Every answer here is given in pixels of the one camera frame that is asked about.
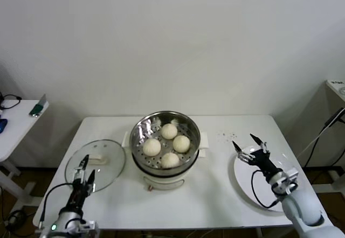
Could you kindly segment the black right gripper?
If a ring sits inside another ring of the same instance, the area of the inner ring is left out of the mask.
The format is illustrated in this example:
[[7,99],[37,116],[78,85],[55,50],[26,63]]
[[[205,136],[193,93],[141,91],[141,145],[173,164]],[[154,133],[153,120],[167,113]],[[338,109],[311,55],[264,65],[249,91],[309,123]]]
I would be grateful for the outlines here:
[[270,160],[270,153],[267,148],[267,143],[263,142],[259,137],[253,134],[250,134],[250,136],[262,150],[257,150],[249,154],[243,151],[235,141],[232,141],[234,149],[237,152],[237,157],[245,163],[250,161],[250,165],[259,167],[259,169],[263,172],[266,181],[270,181],[274,175],[282,172],[282,169],[276,167]]

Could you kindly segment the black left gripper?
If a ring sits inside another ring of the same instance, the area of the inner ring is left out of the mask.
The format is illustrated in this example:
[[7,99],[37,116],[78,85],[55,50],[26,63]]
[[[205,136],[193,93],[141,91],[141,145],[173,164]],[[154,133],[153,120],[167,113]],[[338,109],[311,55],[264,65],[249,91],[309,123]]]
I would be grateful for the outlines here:
[[81,211],[86,198],[94,191],[95,170],[92,170],[87,182],[85,181],[88,160],[89,155],[86,155],[79,166],[74,169],[72,193],[66,204],[69,211]]

